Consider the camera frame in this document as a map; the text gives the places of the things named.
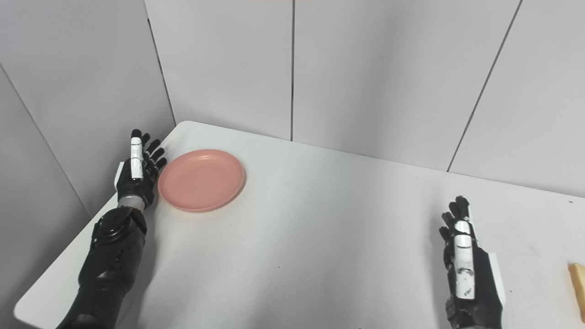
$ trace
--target sponge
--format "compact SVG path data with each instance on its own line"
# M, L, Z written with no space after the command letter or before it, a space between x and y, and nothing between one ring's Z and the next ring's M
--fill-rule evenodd
M581 321L585 323L585 266L573 263L569 265L569 273L581 311Z

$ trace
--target black forearm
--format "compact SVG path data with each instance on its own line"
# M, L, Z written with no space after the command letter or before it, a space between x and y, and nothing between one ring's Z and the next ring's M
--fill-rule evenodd
M108 211L92 235L79 275L80 288L57 329L113 329L142 257L146 224L131 207Z

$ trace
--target white wall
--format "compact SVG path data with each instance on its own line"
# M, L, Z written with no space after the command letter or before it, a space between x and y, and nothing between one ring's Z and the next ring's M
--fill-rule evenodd
M90 220L0 67L0 324Z
M522 3L452 172L585 197L584 12Z
M132 128L174 127L141 0L2 1L0 63L90 214Z
M446 170L518 1L298 1L297 142Z
M146 6L177 122L290 137L291 1Z
M25 328L14 304L113 195L131 130L174 122L141 0L2 1L0 65L0 327Z

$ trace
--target robotic hand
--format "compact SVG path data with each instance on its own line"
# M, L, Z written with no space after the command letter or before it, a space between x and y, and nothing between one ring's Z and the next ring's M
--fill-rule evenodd
M449 209L442 216L446 227L439 229L450 290L447 318L453 329L501 329L505 295L495 254L477 245L464 197L458 196Z
M160 140L144 149L149 139L147 133L132 131L130 159L118 168L118 208L95 224L77 297L57 329L113 329L116 324L142 257L146 237L142 211L152 204L154 182L167 163Z

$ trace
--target robotic arm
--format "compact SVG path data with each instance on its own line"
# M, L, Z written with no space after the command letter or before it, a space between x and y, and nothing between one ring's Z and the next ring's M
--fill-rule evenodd
M467 199L458 196L449 209L439 229L450 291L447 318L453 329L502 329L505 294L495 254L478 246Z
M144 149L149 139L132 131L130 159L121 165L116 183L118 207L95 224L77 297L57 329L113 329L116 324L142 257L147 230L142 211L152 204L154 182L167 163L160 140Z

